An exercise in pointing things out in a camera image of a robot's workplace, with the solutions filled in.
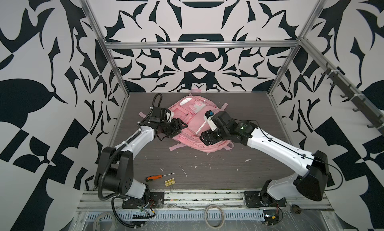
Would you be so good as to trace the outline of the pink student backpack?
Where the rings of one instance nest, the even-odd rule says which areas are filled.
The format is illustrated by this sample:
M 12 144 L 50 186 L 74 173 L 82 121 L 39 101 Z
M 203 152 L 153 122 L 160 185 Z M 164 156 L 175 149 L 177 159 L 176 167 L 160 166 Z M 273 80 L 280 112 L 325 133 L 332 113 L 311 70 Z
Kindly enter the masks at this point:
M 170 147 L 170 151 L 183 147 L 190 147 L 204 153 L 213 153 L 221 149 L 230 151 L 234 148 L 232 141 L 219 141 L 216 144 L 206 146 L 200 140 L 203 132 L 211 130 L 211 127 L 207 123 L 205 113 L 212 111 L 216 114 L 219 111 L 224 111 L 228 104 L 224 103 L 223 106 L 219 108 L 209 99 L 194 95 L 194 93 L 198 92 L 201 92 L 201 90 L 193 89 L 188 96 L 182 98 L 169 108 L 169 110 L 173 112 L 174 118 L 179 118 L 188 125 L 181 130 L 180 134 L 173 137 L 173 140 L 177 141 L 178 144 Z

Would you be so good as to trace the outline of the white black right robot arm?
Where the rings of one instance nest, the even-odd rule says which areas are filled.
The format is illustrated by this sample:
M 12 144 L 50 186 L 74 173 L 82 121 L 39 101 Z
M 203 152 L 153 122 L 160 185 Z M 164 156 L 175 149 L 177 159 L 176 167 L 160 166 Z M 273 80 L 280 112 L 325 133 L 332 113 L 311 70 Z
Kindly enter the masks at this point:
M 283 163 L 294 174 L 265 183 L 259 196 L 263 203 L 284 198 L 305 197 L 319 202 L 323 199 L 329 179 L 328 157 L 321 151 L 311 153 L 296 148 L 264 131 L 258 122 L 236 120 L 227 112 L 205 113 L 209 130 L 200 136 L 210 146 L 221 141 L 231 141 L 261 151 Z

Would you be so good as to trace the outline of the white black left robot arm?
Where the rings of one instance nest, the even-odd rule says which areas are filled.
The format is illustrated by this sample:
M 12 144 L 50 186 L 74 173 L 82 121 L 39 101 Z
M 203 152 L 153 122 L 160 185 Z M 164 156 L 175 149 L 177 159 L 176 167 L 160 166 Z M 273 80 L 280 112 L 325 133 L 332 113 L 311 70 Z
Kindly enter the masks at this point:
M 134 178 L 134 159 L 137 154 L 155 138 L 163 134 L 173 138 L 188 125 L 167 108 L 153 107 L 150 113 L 138 122 L 137 131 L 115 147 L 102 150 L 95 187 L 98 198 L 106 201 L 112 198 L 136 199 L 146 204 L 150 198 L 148 185 Z

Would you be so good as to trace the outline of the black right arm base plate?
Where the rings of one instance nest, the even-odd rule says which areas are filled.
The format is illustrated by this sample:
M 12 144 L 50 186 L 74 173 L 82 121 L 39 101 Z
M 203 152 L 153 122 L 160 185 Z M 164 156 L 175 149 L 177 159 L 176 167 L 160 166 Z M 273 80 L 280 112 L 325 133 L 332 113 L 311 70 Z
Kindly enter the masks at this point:
M 276 200 L 262 191 L 245 191 L 245 203 L 248 208 L 286 207 L 286 199 Z

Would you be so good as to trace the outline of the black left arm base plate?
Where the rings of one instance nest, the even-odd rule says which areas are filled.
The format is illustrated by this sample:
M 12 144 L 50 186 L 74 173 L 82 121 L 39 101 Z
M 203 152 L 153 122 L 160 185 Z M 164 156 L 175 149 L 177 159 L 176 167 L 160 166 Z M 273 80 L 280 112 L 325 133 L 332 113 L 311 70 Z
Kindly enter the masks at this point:
M 147 196 L 147 200 L 144 199 L 136 199 L 129 198 L 125 199 L 122 204 L 123 209 L 138 209 L 139 207 L 143 207 L 145 209 L 154 209 L 157 206 L 161 206 L 164 204 L 165 193 L 164 192 L 150 192 Z

